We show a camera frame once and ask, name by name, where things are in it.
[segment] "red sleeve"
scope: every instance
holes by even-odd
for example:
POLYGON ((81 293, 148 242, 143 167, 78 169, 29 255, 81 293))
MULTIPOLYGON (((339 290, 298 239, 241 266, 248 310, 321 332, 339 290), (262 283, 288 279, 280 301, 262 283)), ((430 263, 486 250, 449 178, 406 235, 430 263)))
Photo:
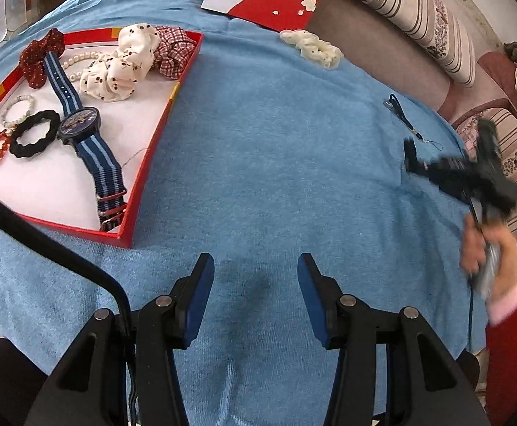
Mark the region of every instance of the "red sleeve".
POLYGON ((487 326, 489 349, 486 408, 492 426, 517 410, 517 309, 499 325, 487 326))

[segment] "blue striped watch strap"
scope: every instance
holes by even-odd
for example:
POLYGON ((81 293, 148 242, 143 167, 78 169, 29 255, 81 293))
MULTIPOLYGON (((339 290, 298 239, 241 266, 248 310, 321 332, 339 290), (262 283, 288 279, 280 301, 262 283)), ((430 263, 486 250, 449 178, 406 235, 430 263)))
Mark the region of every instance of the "blue striped watch strap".
POLYGON ((100 133, 75 143, 75 150, 95 180, 100 230, 106 232, 114 229, 122 223, 126 209, 126 188, 120 163, 100 133))
POLYGON ((75 91, 67 75, 65 75, 63 67, 61 67, 55 53, 49 51, 45 55, 44 66, 45 74, 51 82, 53 91, 55 91, 55 94, 61 101, 61 105, 63 105, 63 113, 65 116, 67 117, 73 112, 82 109, 83 104, 80 101, 79 94, 75 91))

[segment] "blue tablecloth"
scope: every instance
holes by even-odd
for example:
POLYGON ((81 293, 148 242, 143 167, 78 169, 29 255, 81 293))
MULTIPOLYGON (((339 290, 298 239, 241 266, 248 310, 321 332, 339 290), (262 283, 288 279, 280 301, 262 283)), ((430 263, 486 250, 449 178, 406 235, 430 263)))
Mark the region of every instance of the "blue tablecloth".
MULTIPOLYGON (((390 88, 347 61, 333 71, 309 64, 277 33, 200 4, 68 0, 0 49, 0 82, 51 27, 145 21, 205 34, 155 153, 134 248, 50 235, 112 274, 133 308, 211 253, 216 278, 199 338, 177 353, 191 424, 319 425, 337 353, 313 337, 299 254, 310 251, 344 292, 373 307, 417 307, 458 355, 467 340, 469 292, 458 267, 467 209, 402 169, 410 132, 382 104, 390 88)), ((461 154, 440 116, 398 96, 424 136, 461 154)), ((417 147, 421 158, 438 154, 417 147)), ((0 333, 40 368, 55 366, 98 307, 115 309, 103 290, 0 231, 0 333)), ((476 309, 480 346, 485 311, 476 309)), ((380 411, 382 367, 378 385, 380 411)))

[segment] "white beaded bracelet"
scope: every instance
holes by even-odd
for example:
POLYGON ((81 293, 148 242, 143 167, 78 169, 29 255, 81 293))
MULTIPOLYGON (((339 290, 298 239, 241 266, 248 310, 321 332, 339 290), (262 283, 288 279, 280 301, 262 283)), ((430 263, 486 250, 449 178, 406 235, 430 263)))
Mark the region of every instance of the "white beaded bracelet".
POLYGON ((23 96, 18 96, 17 98, 13 99, 10 103, 8 103, 5 106, 4 113, 2 113, 2 116, 0 118, 0 122, 2 123, 2 126, 6 129, 6 135, 10 136, 15 129, 16 126, 18 126, 20 123, 24 122, 27 117, 29 117, 33 113, 33 105, 36 103, 35 98, 33 96, 30 96, 28 94, 23 96), (25 112, 20 118, 12 121, 7 121, 6 116, 9 112, 9 109, 12 108, 14 104, 17 104, 21 101, 28 101, 29 107, 27 108, 27 112, 25 112))
MULTIPOLYGON (((62 67, 63 70, 67 70, 70 66, 73 64, 76 64, 80 61, 86 61, 87 59, 96 59, 100 56, 102 56, 103 53, 99 53, 97 51, 87 51, 86 53, 76 54, 73 57, 69 58, 68 61, 63 62, 62 67)), ((80 80, 81 76, 83 76, 82 72, 72 73, 69 75, 69 81, 70 82, 76 82, 80 80)))

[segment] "watch face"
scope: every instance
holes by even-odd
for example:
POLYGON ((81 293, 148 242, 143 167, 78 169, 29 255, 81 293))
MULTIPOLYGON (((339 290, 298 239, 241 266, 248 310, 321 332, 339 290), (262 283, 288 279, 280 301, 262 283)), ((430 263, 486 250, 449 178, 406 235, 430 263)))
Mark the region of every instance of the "watch face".
POLYGON ((97 119, 98 110, 94 107, 77 110, 61 122, 59 133, 66 138, 78 136, 92 126, 97 119))

